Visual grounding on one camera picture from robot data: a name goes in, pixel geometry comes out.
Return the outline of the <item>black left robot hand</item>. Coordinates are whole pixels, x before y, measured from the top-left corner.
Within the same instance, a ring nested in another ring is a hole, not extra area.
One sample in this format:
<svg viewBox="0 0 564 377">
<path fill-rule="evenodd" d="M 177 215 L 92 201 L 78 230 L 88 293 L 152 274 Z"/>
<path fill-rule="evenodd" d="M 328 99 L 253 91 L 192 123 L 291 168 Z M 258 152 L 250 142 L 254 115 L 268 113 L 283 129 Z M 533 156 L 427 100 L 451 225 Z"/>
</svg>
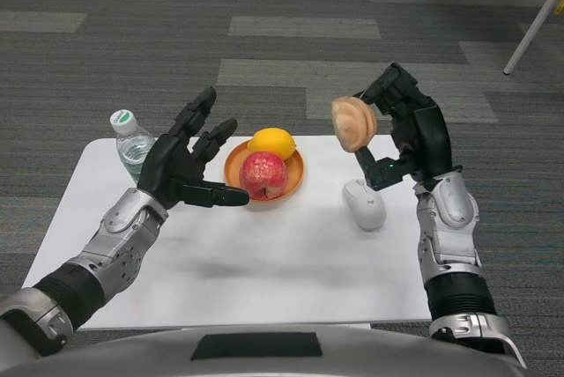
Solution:
<svg viewBox="0 0 564 377">
<path fill-rule="evenodd" d="M 249 203 L 247 191 L 204 179 L 206 165 L 238 126 L 231 118 L 211 131 L 202 130 L 216 99 L 214 88 L 202 90 L 176 116 L 171 129 L 157 139 L 145 157 L 137 187 L 167 210 L 178 203 L 206 208 Z"/>
</svg>

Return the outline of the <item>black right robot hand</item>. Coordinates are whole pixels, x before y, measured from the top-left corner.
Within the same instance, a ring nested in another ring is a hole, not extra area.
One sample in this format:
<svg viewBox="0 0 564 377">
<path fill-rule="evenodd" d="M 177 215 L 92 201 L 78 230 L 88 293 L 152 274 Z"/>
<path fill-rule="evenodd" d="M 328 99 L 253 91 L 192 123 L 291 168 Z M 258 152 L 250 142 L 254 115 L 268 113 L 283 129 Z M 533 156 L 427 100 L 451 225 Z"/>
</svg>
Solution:
<svg viewBox="0 0 564 377">
<path fill-rule="evenodd" d="M 418 81 L 399 64 L 392 63 L 354 97 L 391 117 L 391 137 L 399 152 L 397 159 L 379 160 L 367 147 L 355 152 L 371 189 L 391 187 L 409 174 L 431 192 L 442 175 L 454 170 L 449 132 L 440 107 L 419 90 Z"/>
</svg>

